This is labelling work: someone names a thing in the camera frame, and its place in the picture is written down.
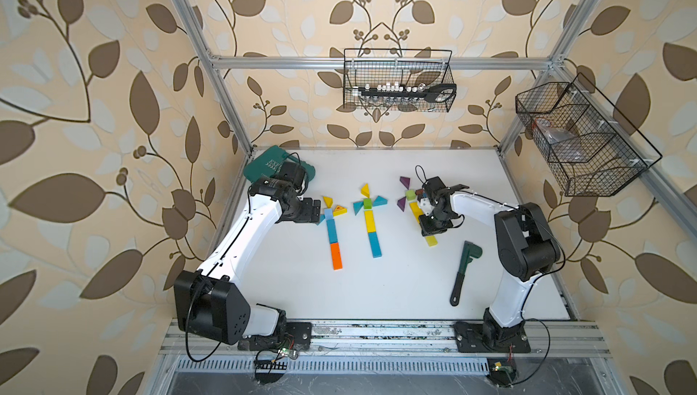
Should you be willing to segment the purple triangle block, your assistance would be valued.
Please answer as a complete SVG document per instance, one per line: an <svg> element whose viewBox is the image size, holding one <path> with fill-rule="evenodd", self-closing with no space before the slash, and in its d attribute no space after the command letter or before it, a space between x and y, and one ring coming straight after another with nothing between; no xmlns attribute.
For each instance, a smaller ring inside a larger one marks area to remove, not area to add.
<svg viewBox="0 0 697 395"><path fill-rule="evenodd" d="M406 204L407 204L406 197L402 197L401 199L397 200L397 205L402 212L405 211Z"/></svg>
<svg viewBox="0 0 697 395"><path fill-rule="evenodd" d="M410 178L409 177L401 176L401 177L399 177L399 181L401 182L401 184L403 184L403 186L405 186L406 189L410 188Z"/></svg>

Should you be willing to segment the teal long block diagonal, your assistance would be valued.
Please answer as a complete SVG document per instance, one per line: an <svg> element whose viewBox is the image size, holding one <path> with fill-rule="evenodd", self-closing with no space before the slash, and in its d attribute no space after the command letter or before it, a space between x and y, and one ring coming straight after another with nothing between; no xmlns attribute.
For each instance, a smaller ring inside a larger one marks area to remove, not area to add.
<svg viewBox="0 0 697 395"><path fill-rule="evenodd" d="M326 226L328 229L328 237L330 244L337 244L339 240L335 220L333 218L327 219Z"/></svg>

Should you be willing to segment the teal long block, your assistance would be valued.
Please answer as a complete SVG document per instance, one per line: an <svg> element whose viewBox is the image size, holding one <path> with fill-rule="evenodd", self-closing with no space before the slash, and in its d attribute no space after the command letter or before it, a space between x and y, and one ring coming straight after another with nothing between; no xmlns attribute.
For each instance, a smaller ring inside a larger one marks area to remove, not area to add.
<svg viewBox="0 0 697 395"><path fill-rule="evenodd" d="M382 256L382 251L379 243L379 237L376 232L368 233L368 240L370 240L370 250L373 258L380 258Z"/></svg>

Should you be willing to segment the teal trapezoid block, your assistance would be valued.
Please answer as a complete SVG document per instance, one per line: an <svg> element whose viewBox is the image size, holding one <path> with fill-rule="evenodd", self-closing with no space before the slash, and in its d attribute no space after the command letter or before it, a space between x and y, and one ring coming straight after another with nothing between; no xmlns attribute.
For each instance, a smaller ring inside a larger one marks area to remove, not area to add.
<svg viewBox="0 0 697 395"><path fill-rule="evenodd" d="M364 203L362 201L353 203L354 215L357 215L363 209Z"/></svg>

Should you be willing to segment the orange rectangular block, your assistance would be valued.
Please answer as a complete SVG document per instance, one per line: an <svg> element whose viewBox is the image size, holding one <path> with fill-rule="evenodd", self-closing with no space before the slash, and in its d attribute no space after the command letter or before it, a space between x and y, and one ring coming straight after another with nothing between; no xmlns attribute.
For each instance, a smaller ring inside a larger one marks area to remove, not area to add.
<svg viewBox="0 0 697 395"><path fill-rule="evenodd" d="M341 270L343 268L343 263L341 259L341 248L339 248L338 243L330 244L330 253L333 269L335 271Z"/></svg>

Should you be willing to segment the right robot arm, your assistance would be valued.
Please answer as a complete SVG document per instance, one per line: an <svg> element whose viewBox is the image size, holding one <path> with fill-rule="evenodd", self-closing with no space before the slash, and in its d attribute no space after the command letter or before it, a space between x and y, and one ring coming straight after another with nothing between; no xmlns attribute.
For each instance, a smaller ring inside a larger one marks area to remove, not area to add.
<svg viewBox="0 0 697 395"><path fill-rule="evenodd" d="M512 206L472 192L464 184L446 186L439 177L422 183L430 211L419 217L423 236L453 229L459 218L492 228L498 260L506 271L493 304L486 308L483 333L491 339L510 337L525 325L526 300L542 276L551 273L562 249L537 204Z"/></svg>

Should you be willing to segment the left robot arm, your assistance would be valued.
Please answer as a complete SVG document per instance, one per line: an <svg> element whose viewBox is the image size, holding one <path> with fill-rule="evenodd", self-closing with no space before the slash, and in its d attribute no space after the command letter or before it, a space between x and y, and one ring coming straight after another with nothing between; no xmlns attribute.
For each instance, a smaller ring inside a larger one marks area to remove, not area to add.
<svg viewBox="0 0 697 395"><path fill-rule="evenodd" d="M247 265L270 229L282 222L317 224L321 201L304 195L309 182L301 163L287 160L271 177L250 185L243 210L212 254L174 282L180 330L234 345L252 337L279 342L287 333L284 311L250 305L241 292Z"/></svg>

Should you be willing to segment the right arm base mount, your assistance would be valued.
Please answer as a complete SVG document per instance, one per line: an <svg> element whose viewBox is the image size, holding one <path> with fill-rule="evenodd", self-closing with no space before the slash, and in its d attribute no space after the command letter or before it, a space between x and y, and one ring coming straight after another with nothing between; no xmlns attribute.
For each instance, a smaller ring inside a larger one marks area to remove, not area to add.
<svg viewBox="0 0 697 395"><path fill-rule="evenodd" d="M525 323L501 326L486 308L482 322L458 321L453 325L460 353L530 353Z"/></svg>

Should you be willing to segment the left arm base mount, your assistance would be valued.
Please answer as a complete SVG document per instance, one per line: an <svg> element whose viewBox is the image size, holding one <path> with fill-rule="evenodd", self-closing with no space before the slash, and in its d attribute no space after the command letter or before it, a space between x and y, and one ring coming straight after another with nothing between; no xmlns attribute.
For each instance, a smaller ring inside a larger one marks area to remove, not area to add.
<svg viewBox="0 0 697 395"><path fill-rule="evenodd" d="M312 323L289 321L284 310L273 309L278 318L268 335L247 334L237 343L239 351L279 351L282 349L308 351L312 340Z"/></svg>

